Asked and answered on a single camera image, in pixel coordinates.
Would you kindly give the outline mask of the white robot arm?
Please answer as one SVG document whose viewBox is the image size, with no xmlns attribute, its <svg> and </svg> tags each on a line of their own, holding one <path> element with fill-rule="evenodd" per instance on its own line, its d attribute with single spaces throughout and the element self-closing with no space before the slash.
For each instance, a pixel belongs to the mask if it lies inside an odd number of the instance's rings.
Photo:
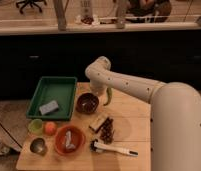
<svg viewBox="0 0 201 171">
<path fill-rule="evenodd" d="M 113 72 L 105 56 L 85 75 L 98 96 L 111 87 L 150 104 L 151 171 L 201 171 L 201 95 L 195 88 Z"/>
</svg>

